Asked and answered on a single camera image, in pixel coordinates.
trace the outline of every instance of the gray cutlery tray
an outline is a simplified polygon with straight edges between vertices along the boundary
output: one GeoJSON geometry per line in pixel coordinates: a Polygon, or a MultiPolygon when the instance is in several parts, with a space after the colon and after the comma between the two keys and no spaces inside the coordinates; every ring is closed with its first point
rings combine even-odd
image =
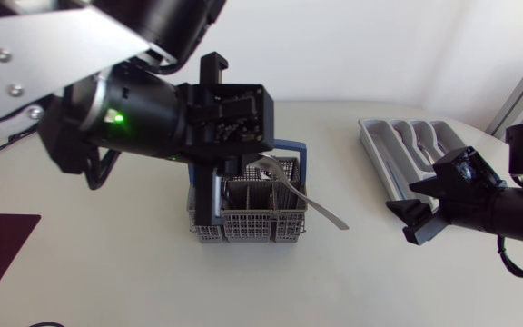
{"type": "Polygon", "coordinates": [[[466,146],[451,126],[443,121],[410,119],[360,119],[359,125],[360,140],[390,199],[419,199],[435,211],[439,201],[412,192],[409,184],[435,176],[425,150],[434,163],[449,151],[466,146]]]}

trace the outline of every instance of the basket handle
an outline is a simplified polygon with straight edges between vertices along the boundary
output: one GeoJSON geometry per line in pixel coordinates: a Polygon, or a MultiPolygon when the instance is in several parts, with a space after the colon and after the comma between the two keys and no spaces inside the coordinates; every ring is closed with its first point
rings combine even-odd
{"type": "MultiPolygon", "coordinates": [[[[300,185],[306,184],[306,161],[308,160],[308,151],[306,143],[289,141],[289,140],[274,140],[274,149],[296,151],[300,154],[300,185]]],[[[195,167],[189,164],[189,182],[195,185],[195,167]]]]}

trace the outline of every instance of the table surface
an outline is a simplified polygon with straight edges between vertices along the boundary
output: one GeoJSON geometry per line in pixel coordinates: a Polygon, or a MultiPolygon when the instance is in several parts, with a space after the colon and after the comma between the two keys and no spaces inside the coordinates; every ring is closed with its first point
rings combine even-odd
{"type": "MultiPolygon", "coordinates": [[[[106,185],[62,174],[37,137],[0,154],[0,213],[41,222],[0,282],[0,326],[518,326],[523,280],[496,237],[450,226],[423,246],[359,140],[359,118],[440,118],[390,104],[277,103],[277,138],[309,148],[313,211],[296,244],[201,244],[186,166],[123,154],[106,185]]],[[[508,147],[445,118],[508,179],[508,147]]],[[[523,244],[510,242],[523,263],[523,244]]]]}

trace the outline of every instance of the cutlery basket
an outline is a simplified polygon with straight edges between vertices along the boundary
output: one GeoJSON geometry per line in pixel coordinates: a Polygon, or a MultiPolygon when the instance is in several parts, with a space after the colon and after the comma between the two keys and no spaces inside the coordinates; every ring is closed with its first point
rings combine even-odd
{"type": "MultiPolygon", "coordinates": [[[[275,140],[275,148],[299,153],[297,157],[276,157],[291,184],[306,194],[306,144],[275,140]]],[[[292,193],[271,173],[247,166],[242,176],[223,177],[223,226],[197,226],[195,216],[195,183],[189,167],[191,187],[187,212],[191,231],[201,243],[296,243],[305,233],[306,203],[292,193]]]]}

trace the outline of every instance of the black cable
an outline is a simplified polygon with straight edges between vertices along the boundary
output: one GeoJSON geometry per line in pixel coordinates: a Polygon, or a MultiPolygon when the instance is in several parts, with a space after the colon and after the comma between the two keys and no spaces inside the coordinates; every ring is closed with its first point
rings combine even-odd
{"type": "Polygon", "coordinates": [[[523,278],[523,270],[516,266],[515,263],[509,259],[508,255],[506,254],[506,248],[504,247],[504,242],[506,241],[506,238],[504,236],[498,236],[498,253],[499,257],[501,258],[501,261],[504,263],[506,268],[510,273],[512,273],[514,276],[523,278]]]}
{"type": "Polygon", "coordinates": [[[120,151],[108,150],[102,161],[96,149],[88,155],[88,166],[84,169],[84,174],[91,190],[97,190],[104,185],[119,155],[120,151]]]}
{"type": "Polygon", "coordinates": [[[4,143],[4,144],[1,144],[0,145],[0,151],[4,150],[6,147],[14,144],[15,142],[21,140],[21,139],[24,139],[26,138],[27,136],[35,133],[35,131],[37,130],[37,124],[26,129],[25,131],[21,132],[21,133],[18,133],[18,134],[13,134],[11,136],[9,136],[7,138],[7,142],[4,143]]]}
{"type": "Polygon", "coordinates": [[[29,327],[64,327],[64,326],[57,322],[40,322],[35,325],[31,325],[29,327]]]}

